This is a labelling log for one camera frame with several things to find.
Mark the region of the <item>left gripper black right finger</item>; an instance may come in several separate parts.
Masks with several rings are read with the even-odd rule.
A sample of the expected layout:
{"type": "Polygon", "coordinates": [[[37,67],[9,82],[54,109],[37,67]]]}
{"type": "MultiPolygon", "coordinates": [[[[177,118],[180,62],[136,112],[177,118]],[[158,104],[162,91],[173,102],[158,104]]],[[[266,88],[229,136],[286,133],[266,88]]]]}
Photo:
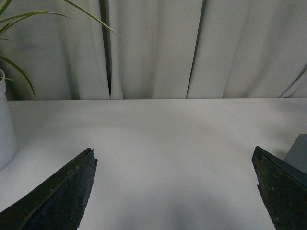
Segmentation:
{"type": "Polygon", "coordinates": [[[307,175],[257,146],[252,164],[261,199],[277,230],[307,228],[307,175]]]}

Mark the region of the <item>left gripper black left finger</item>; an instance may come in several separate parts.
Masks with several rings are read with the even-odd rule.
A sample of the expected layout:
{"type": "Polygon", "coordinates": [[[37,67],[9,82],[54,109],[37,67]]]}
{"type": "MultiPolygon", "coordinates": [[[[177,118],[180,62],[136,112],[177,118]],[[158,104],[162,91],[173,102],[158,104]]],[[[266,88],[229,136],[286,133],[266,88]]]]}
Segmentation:
{"type": "Polygon", "coordinates": [[[2,230],[76,230],[94,184],[97,159],[87,148],[0,214],[2,230]]]}

